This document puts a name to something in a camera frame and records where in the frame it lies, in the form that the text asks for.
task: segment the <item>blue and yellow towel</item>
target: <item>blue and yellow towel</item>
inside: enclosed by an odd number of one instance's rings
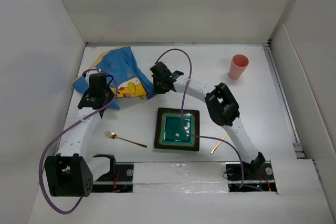
[[[141,97],[150,99],[155,96],[153,84],[138,68],[131,47],[123,47],[102,53],[90,68],[102,69],[118,82],[118,95],[120,97]],[[84,93],[89,85],[83,76],[73,82],[73,87],[80,93]],[[110,88],[115,92],[116,85],[111,83]],[[116,102],[110,108],[119,109]]]

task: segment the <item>square plate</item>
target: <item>square plate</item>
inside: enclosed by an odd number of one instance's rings
[[[193,135],[200,134],[198,110],[183,110],[184,128]],[[181,126],[181,110],[159,108],[156,119],[154,148],[198,152],[199,138],[187,136]]]

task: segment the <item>cup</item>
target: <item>cup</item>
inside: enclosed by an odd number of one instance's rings
[[[231,61],[229,77],[233,80],[238,80],[247,65],[248,58],[245,55],[234,55]]]

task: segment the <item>gray wall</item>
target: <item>gray wall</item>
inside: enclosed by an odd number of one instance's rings
[[[0,0],[0,223],[28,223],[84,46],[61,0]]]
[[[271,44],[303,149],[316,160],[334,217],[335,17],[335,0],[296,0]]]
[[[85,41],[267,42],[288,0],[63,0]]]

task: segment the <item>fork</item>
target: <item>fork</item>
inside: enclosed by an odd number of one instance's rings
[[[106,131],[106,132],[105,132],[105,136],[108,136],[109,138],[112,138],[112,139],[117,139],[117,138],[119,138],[119,139],[124,140],[124,141],[126,141],[126,142],[129,142],[129,143],[136,144],[136,145],[138,145],[138,146],[147,148],[147,145],[145,145],[145,144],[140,144],[140,143],[137,143],[137,142],[133,142],[133,141],[124,139],[124,138],[122,138],[122,137],[118,137],[118,136],[117,136],[116,134],[114,134],[113,132]]]

